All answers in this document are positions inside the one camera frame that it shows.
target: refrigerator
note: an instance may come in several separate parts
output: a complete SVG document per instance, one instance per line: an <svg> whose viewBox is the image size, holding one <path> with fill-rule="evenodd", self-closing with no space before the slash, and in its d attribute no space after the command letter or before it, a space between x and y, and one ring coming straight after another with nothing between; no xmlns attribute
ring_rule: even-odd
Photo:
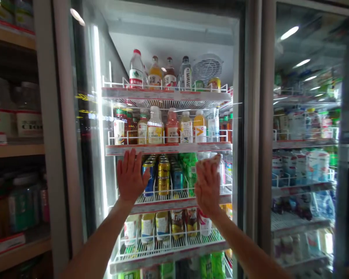
<svg viewBox="0 0 349 279"><path fill-rule="evenodd" d="M223 156L220 206L241 229L254 230L255 220L244 220L243 156L255 144L243 144L244 99L253 98L244 90L244 71L252 71L245 3L83 0L34 9L49 195L59 204L51 209L55 274L109 214L119 197L117 161L135 148L143 168L151 160L154 182L122 228L105 277L139 278L141 270L200 278L201 269L213 276L212 268L242 276L224 238L200 220L194 163ZM250 28L255 43L257 27ZM170 120L178 121L174 134Z"/></svg>

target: bottle label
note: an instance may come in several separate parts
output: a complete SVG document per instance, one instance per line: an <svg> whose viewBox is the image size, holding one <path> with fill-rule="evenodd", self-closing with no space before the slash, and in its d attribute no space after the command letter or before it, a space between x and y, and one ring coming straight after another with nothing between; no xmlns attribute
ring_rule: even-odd
<svg viewBox="0 0 349 279"><path fill-rule="evenodd" d="M148 142L150 144L162 143L162 128L157 126L148 126Z"/></svg>
<svg viewBox="0 0 349 279"><path fill-rule="evenodd" d="M16 136L17 123L16 115L12 110L0 109L0 132L5 133L6 136Z"/></svg>
<svg viewBox="0 0 349 279"><path fill-rule="evenodd" d="M191 68L185 68L183 72L183 78L184 78L184 87L185 89L191 90Z"/></svg>
<svg viewBox="0 0 349 279"><path fill-rule="evenodd" d="M43 120L40 112L18 110L17 127L19 137L42 137Z"/></svg>
<svg viewBox="0 0 349 279"><path fill-rule="evenodd" d="M147 124L140 123L138 124L138 144L146 144L146 136L147 136Z"/></svg>
<svg viewBox="0 0 349 279"><path fill-rule="evenodd" d="M167 129L167 142L168 143L178 143L178 127L174 126L174 127L168 127Z"/></svg>
<svg viewBox="0 0 349 279"><path fill-rule="evenodd" d="M197 142L206 142L206 126L195 126L195 138Z"/></svg>
<svg viewBox="0 0 349 279"><path fill-rule="evenodd" d="M158 75L149 75L149 85L160 86L162 84L162 80Z"/></svg>
<svg viewBox="0 0 349 279"><path fill-rule="evenodd" d="M164 77L164 86L165 87L176 86L176 77L173 75L166 75Z"/></svg>
<svg viewBox="0 0 349 279"><path fill-rule="evenodd" d="M142 88L143 72L137 69L129 70L130 88Z"/></svg>
<svg viewBox="0 0 349 279"><path fill-rule="evenodd" d="M192 122L181 122L181 142L192 143L193 142L193 123Z"/></svg>

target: orange juice bottle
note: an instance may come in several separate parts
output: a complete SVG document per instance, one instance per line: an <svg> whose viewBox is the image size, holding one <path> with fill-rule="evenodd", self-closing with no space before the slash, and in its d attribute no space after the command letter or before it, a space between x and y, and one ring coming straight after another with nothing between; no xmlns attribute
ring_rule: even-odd
<svg viewBox="0 0 349 279"><path fill-rule="evenodd" d="M206 142L206 119L204 118L203 111L197 110L194 118L194 135L195 142Z"/></svg>
<svg viewBox="0 0 349 279"><path fill-rule="evenodd" d="M159 67L158 64L158 56L152 57L153 65L151 66L150 72L149 72L149 85L155 85L160 86L162 84L162 69ZM149 87L149 89L153 90L160 90L160 87Z"/></svg>

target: gold can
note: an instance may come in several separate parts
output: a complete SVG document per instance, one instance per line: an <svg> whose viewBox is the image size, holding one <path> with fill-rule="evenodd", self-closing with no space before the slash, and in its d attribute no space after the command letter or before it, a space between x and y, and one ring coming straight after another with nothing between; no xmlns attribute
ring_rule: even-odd
<svg viewBox="0 0 349 279"><path fill-rule="evenodd" d="M169 176L171 165L169 162L159 162L158 166L158 189L160 196L168 195L169 190Z"/></svg>
<svg viewBox="0 0 349 279"><path fill-rule="evenodd" d="M211 92L220 93L221 92L221 80L218 77L213 77L209 80L207 87Z"/></svg>

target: juice bottle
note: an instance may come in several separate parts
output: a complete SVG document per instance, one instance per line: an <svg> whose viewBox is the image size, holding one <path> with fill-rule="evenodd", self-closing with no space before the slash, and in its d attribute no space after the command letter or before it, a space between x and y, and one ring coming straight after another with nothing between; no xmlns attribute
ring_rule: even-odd
<svg viewBox="0 0 349 279"><path fill-rule="evenodd" d="M229 120L227 123L228 141L233 142L233 109L229 110Z"/></svg>
<svg viewBox="0 0 349 279"><path fill-rule="evenodd" d="M181 142L192 143L193 142L193 123L190 119L189 111L182 112L181 118Z"/></svg>
<svg viewBox="0 0 349 279"><path fill-rule="evenodd" d="M167 62L168 64L164 74L164 86L165 90L174 90L174 87L176 87L176 74L172 65L172 57L168 57Z"/></svg>
<svg viewBox="0 0 349 279"><path fill-rule="evenodd" d="M195 142L206 142L206 119L203 111L197 110L194 118Z"/></svg>
<svg viewBox="0 0 349 279"><path fill-rule="evenodd" d="M158 56L153 56L152 61L154 64L151 66L150 72L149 72L149 85L154 86L161 86L162 84L162 69L159 67L158 64ZM160 90L160 87L149 87L149 89L154 90Z"/></svg>
<svg viewBox="0 0 349 279"><path fill-rule="evenodd" d="M138 122L138 144L146 144L147 137L147 121L149 119L149 110L146 108L140 109L140 121Z"/></svg>
<svg viewBox="0 0 349 279"><path fill-rule="evenodd" d="M159 118L159 107L150 108L150 120L147 122L147 142L148 144L162 143L163 124Z"/></svg>
<svg viewBox="0 0 349 279"><path fill-rule="evenodd" d="M177 113L175 108L170 108L168 111L167 123L166 123L166 143L178 143L180 136Z"/></svg>

